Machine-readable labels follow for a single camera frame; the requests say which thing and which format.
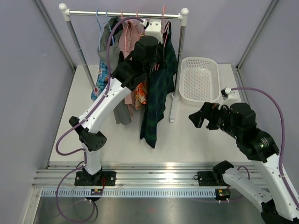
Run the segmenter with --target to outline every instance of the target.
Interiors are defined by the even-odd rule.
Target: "gray garment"
[[[123,112],[128,112],[128,106],[125,104],[123,99],[113,110],[115,121],[117,124],[128,125],[132,122],[130,114],[127,116]]]
[[[113,17],[109,20],[109,24],[112,26],[114,21],[120,21],[120,18]],[[118,60],[120,56],[120,48],[118,47],[118,40],[122,34],[123,30],[118,32],[116,35],[114,35],[114,45],[110,46],[109,48],[109,61],[110,61],[110,68],[111,73],[116,69],[118,65]],[[102,34],[101,40],[100,40],[100,47],[101,51],[98,47],[98,55],[102,62],[107,65],[107,42],[108,38],[110,36],[110,28],[109,25],[106,24],[104,27],[104,32]],[[125,105],[125,100],[122,100],[113,110],[115,121],[117,124],[123,124],[128,125],[131,123],[131,116],[128,110],[128,106]]]

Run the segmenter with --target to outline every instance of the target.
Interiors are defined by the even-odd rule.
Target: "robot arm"
[[[221,129],[233,137],[240,151],[259,170],[270,193],[254,185],[227,161],[213,167],[214,178],[236,188],[249,199],[267,224],[298,223],[298,208],[279,174],[279,151],[274,139],[256,127],[256,114],[248,104],[234,103],[236,93],[227,88],[222,94],[227,97],[224,103],[228,105],[205,102],[189,119],[197,128],[207,119],[206,128]],[[285,176],[292,192],[299,198],[290,179]]]
[[[101,149],[107,138],[99,131],[112,110],[133,91],[138,84],[146,81],[157,63],[164,63],[164,48],[162,45],[161,21],[144,20],[145,36],[136,42],[134,50],[124,62],[119,63],[112,73],[109,91],[106,89],[98,96],[91,107],[81,116],[71,117],[69,123],[74,127],[86,120],[75,130],[79,135],[83,148],[86,149],[87,163],[83,169],[90,183],[96,183],[101,175]]]

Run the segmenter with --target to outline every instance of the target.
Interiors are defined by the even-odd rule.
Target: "floral garment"
[[[140,83],[135,89],[135,109],[140,110],[143,104],[147,104],[148,81]]]
[[[103,92],[108,83],[108,67],[100,60],[98,79],[91,94],[91,99],[95,101]]]

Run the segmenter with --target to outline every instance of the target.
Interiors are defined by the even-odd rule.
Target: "white laundry basket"
[[[201,106],[216,102],[221,96],[217,63],[204,57],[182,60],[179,92],[186,104]]]

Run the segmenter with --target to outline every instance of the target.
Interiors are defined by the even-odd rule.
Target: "pink garment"
[[[135,43],[139,40],[138,23],[136,20],[128,20],[119,39],[119,48],[126,58],[134,50]]]
[[[129,95],[125,97],[125,104],[128,107],[131,118],[133,118],[133,107],[135,106],[135,91],[132,91]]]
[[[132,50],[134,50],[135,43],[139,40],[138,23],[135,20],[128,20],[127,26],[124,28],[119,39],[119,48],[126,58]],[[135,91],[125,97],[125,104],[128,106],[129,113],[133,117],[133,108],[135,106]]]

